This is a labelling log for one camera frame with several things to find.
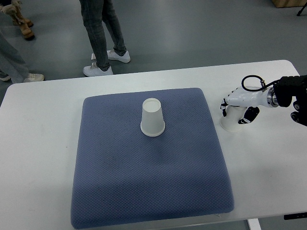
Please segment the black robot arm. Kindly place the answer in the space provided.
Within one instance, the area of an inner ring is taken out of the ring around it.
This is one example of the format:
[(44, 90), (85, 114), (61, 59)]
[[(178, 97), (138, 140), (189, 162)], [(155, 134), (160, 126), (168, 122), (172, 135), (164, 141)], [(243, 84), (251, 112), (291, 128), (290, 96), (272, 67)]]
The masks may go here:
[(284, 76), (268, 84), (268, 105), (289, 107), (295, 111), (290, 114), (293, 121), (307, 125), (307, 77)]

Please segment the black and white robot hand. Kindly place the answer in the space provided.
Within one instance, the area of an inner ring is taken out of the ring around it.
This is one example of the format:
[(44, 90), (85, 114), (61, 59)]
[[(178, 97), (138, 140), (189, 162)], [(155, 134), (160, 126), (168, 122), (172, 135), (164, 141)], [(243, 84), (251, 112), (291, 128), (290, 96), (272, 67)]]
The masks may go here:
[(244, 116), (238, 123), (241, 125), (249, 124), (258, 116), (260, 112), (260, 105), (271, 107), (268, 105), (268, 92), (268, 89), (264, 91), (256, 91), (256, 89), (253, 87), (250, 91), (248, 91), (242, 87), (238, 87), (222, 100), (220, 106), (222, 115), (226, 116), (225, 110), (229, 105), (246, 107), (247, 109)]

